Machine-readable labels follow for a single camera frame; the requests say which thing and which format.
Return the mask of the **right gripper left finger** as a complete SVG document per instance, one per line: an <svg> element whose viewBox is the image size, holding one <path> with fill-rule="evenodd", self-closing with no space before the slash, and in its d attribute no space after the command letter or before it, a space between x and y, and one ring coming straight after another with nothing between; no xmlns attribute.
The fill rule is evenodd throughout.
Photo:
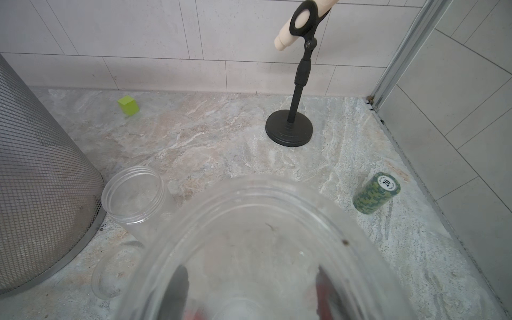
<svg viewBox="0 0 512 320"><path fill-rule="evenodd" d="M183 317L189 292L189 274L184 265L179 265L171 277L157 319L180 320Z"/></svg>

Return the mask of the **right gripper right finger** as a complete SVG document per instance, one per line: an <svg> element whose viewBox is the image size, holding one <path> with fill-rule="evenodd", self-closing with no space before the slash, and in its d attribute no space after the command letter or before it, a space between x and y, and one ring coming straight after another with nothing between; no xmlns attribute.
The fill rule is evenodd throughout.
<svg viewBox="0 0 512 320"><path fill-rule="evenodd" d="M320 320L349 319L349 312L322 266L315 277L317 314Z"/></svg>

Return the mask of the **clear jar lid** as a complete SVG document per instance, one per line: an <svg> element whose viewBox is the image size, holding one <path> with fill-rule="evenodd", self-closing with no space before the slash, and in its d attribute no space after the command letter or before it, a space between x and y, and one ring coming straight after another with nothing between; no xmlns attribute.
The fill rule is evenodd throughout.
<svg viewBox="0 0 512 320"><path fill-rule="evenodd" d="M109 301L120 297L127 288L145 250L139 241L122 243L108 251L97 263L91 288L99 299Z"/></svg>

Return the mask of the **red jar lid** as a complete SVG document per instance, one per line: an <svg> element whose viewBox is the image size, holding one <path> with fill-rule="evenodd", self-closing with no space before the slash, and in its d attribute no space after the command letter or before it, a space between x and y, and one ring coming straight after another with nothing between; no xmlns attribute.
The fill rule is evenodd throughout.
<svg viewBox="0 0 512 320"><path fill-rule="evenodd" d="M189 298L186 319L319 319L310 275L192 280Z"/></svg>

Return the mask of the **red lidded rice jar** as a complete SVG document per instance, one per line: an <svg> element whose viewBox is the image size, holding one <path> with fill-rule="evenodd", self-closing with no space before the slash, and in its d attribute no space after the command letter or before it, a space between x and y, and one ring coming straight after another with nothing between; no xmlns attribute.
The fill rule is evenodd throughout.
<svg viewBox="0 0 512 320"><path fill-rule="evenodd" d="M354 218L302 183L249 175L193 196L147 246L116 319L157 319L179 265L192 280L324 268L349 319L414 319L399 280Z"/></svg>

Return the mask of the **clear rice jar with lid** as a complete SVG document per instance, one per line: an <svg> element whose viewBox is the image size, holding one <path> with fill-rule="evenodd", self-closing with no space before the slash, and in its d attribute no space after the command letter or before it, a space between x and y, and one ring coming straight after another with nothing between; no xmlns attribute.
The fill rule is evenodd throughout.
<svg viewBox="0 0 512 320"><path fill-rule="evenodd" d="M112 177L101 203L116 223L145 246L178 210L163 178L146 166L130 167Z"/></svg>

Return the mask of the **grey mesh waste bin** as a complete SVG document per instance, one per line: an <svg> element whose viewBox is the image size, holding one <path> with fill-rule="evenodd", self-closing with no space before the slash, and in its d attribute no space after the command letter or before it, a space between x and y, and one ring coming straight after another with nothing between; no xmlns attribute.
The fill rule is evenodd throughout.
<svg viewBox="0 0 512 320"><path fill-rule="evenodd" d="M71 262L105 217L101 173L1 61L1 297Z"/></svg>

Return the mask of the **black stand with round base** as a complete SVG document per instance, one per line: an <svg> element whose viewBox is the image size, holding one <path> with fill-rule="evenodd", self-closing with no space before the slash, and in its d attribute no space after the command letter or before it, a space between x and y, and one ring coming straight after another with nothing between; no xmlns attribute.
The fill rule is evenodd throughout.
<svg viewBox="0 0 512 320"><path fill-rule="evenodd" d="M266 134L279 145L300 147L307 144L313 135L313 125L311 121L297 110L303 89L309 80L312 65L311 56L316 47L317 40L315 34L308 34L304 39L304 54L295 74L295 89L290 109L276 111L272 113L266 121Z"/></svg>

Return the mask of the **small green cube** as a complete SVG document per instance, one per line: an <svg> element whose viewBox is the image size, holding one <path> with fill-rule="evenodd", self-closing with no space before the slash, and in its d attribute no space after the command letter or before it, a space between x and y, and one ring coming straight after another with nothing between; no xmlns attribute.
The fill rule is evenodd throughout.
<svg viewBox="0 0 512 320"><path fill-rule="evenodd" d="M139 112L139 106L137 104L137 101L129 95L122 97L117 101L117 103L121 108L122 112L127 116L132 116Z"/></svg>

